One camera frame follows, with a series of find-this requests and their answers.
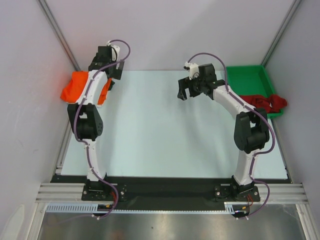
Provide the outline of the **orange t shirt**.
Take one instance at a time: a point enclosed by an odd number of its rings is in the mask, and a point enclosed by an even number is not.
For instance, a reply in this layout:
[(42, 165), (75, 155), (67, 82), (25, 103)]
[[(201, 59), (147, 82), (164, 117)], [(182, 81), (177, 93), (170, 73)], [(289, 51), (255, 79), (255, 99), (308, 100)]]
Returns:
[[(89, 72), (88, 71), (75, 71), (71, 75), (71, 80), (66, 85), (66, 87), (63, 88), (60, 99), (63, 100), (66, 103), (74, 104), (81, 96), (86, 83), (88, 81)], [(101, 93), (108, 91), (109, 83), (108, 80), (103, 86)]]

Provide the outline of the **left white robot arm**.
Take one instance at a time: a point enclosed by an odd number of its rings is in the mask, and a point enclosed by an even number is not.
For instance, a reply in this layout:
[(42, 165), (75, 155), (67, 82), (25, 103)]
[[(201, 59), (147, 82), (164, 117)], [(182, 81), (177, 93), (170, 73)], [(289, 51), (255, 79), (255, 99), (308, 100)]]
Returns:
[(70, 85), (72, 99), (66, 102), (72, 132), (76, 140), (84, 144), (87, 157), (87, 179), (104, 179), (107, 170), (98, 159), (97, 141), (103, 133), (104, 123), (98, 108), (102, 107), (107, 93), (120, 80), (124, 62), (118, 63), (120, 47), (111, 43), (99, 46), (88, 71), (72, 73)]

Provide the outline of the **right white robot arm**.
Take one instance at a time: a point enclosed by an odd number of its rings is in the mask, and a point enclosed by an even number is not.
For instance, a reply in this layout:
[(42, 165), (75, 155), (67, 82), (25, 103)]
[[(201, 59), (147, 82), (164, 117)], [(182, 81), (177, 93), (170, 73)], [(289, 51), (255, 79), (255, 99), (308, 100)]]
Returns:
[(244, 102), (225, 80), (218, 80), (213, 64), (186, 62), (184, 69), (189, 76), (178, 80), (177, 97), (185, 101), (186, 91), (191, 98), (204, 94), (223, 106), (235, 120), (233, 139), (239, 155), (232, 177), (236, 185), (230, 188), (230, 194), (235, 200), (242, 201), (249, 194), (246, 185), (254, 181), (255, 157), (270, 140), (272, 133), (267, 113), (264, 108), (255, 108)]

